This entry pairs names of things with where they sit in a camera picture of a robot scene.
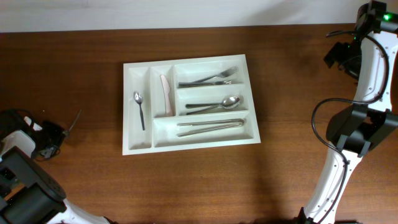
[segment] knife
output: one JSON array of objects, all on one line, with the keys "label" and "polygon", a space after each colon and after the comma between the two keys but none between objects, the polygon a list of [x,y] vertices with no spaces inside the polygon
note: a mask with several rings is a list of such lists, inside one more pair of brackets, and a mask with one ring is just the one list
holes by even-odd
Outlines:
[{"label": "knife", "polygon": [[162,85],[163,85],[164,103],[166,104],[166,116],[174,116],[169,98],[170,85],[164,75],[160,75],[160,80],[162,80]]}]

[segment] wooden tabletop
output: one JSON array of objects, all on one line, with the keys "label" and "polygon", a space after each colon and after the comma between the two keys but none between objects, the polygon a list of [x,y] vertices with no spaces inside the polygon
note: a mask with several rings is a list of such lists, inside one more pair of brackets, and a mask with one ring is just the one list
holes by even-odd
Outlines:
[{"label": "wooden tabletop", "polygon": [[[68,128],[43,167],[68,199],[120,223],[249,223],[290,219],[312,196],[326,147],[315,105],[353,98],[355,80],[329,69],[325,34],[353,25],[0,34],[0,109],[24,108]],[[123,63],[246,54],[261,144],[122,156]],[[398,106],[398,82],[392,86]],[[320,132],[348,105],[330,103]],[[396,223],[398,131],[356,168],[337,220]]]}]

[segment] spoon bowl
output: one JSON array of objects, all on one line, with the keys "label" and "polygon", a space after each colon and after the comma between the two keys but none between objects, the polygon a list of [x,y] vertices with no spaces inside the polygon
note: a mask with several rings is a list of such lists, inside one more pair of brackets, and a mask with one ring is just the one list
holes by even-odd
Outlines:
[{"label": "spoon bowl", "polygon": [[223,99],[220,103],[224,109],[230,110],[232,108],[237,107],[240,104],[240,99],[237,96],[229,96]]},{"label": "spoon bowl", "polygon": [[136,103],[138,103],[138,104],[141,104],[142,103],[142,95],[139,93],[139,92],[137,92],[137,91],[135,91],[134,92],[134,101],[136,102]]}]

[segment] white cutlery tray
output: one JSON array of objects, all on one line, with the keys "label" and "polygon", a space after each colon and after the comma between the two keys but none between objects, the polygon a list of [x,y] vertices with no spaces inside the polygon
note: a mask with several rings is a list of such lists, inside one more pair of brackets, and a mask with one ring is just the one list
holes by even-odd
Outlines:
[{"label": "white cutlery tray", "polygon": [[[223,72],[233,66],[238,71],[227,78],[212,78],[207,82],[232,80],[233,84],[179,88],[179,82],[193,82]],[[166,116],[165,99],[160,75],[170,85],[173,116]],[[146,130],[141,127],[139,105],[134,91],[143,97],[142,110]],[[226,110],[217,108],[186,115],[188,103],[219,103],[226,96],[238,96],[239,106]],[[178,133],[219,126],[177,126],[178,123],[243,119],[240,127],[178,137]],[[204,147],[260,143],[256,112],[251,93],[248,67],[244,55],[193,58],[160,62],[124,64],[123,155],[176,151]]]}]

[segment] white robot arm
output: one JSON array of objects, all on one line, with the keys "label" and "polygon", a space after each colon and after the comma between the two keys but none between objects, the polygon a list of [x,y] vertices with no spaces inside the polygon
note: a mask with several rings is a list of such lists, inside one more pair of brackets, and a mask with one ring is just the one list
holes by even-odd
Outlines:
[{"label": "white robot arm", "polygon": [[[398,52],[397,15],[386,12],[384,3],[371,1],[359,9],[356,31],[341,33],[353,34],[353,43],[337,43],[325,62],[335,60],[348,73],[355,74],[351,70],[355,65],[345,66],[345,63],[351,58],[360,59],[357,55],[361,55],[358,88],[353,105],[335,115],[328,125],[326,138],[331,147],[313,197],[297,218],[299,224],[335,223],[338,202],[354,169],[368,151],[398,126],[398,117],[391,114],[392,68]],[[355,50],[359,43],[361,52]],[[356,105],[355,101],[372,103]]]},{"label": "white robot arm", "polygon": [[[70,203],[56,181],[33,162],[36,156],[54,155],[65,133],[48,121],[42,127],[32,117],[22,119],[20,112],[0,113],[0,223],[115,223]],[[25,187],[5,201],[19,182]]]}]

